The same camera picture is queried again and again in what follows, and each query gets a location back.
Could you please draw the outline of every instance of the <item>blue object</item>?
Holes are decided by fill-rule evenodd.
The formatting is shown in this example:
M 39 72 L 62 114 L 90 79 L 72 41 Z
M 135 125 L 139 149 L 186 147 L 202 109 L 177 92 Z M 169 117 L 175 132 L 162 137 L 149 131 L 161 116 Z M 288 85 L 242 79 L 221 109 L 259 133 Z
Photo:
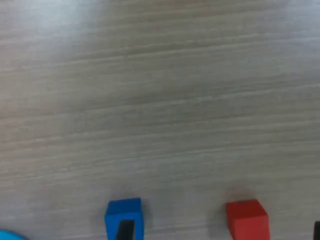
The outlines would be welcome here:
M 134 221 L 135 240 L 144 239 L 144 215 L 140 198 L 109 202 L 104 220 L 108 240 L 116 240 L 120 223 L 127 220 Z
M 11 232 L 0 230 L 0 240 L 25 240 L 25 239 Z

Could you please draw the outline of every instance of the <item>toy block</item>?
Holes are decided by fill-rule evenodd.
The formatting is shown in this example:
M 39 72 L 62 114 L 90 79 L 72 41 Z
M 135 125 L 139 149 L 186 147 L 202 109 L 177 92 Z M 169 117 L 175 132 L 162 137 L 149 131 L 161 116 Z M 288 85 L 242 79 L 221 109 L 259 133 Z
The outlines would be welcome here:
M 269 216 L 258 200 L 229 202 L 226 214 L 233 240 L 270 240 Z
M 25 240 L 24 238 L 14 233 L 3 231 L 3 230 L 0 230 L 0 239 L 1 240 Z
M 111 201 L 105 216 L 108 240 L 144 239 L 144 215 L 140 198 Z
M 314 223 L 313 240 L 320 240 L 320 221 Z

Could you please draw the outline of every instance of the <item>red block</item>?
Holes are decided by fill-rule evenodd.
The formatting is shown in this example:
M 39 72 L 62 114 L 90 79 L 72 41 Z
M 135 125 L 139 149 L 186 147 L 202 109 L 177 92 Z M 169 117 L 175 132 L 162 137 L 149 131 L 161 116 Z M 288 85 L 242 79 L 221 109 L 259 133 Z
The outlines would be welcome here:
M 229 202 L 226 214 L 234 240 L 270 240 L 269 216 L 258 200 Z

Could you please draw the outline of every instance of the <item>wooden table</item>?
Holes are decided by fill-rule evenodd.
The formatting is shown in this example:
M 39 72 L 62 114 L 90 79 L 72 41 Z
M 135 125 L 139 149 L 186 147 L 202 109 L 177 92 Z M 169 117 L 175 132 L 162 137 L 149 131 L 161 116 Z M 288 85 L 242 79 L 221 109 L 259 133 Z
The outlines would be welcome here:
M 230 240 L 257 198 L 273 240 L 320 220 L 320 0 L 0 2 L 0 228 L 105 240 L 141 197 L 146 240 Z

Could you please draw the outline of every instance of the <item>wood grain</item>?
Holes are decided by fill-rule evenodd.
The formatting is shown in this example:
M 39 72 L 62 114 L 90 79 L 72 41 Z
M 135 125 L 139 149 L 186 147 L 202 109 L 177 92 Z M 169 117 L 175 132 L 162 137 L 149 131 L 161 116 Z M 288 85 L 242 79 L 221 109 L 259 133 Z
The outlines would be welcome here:
M 142 197 L 147 240 L 230 240 L 258 198 L 273 240 L 320 220 L 320 0 L 0 2 L 0 227 L 105 240 Z

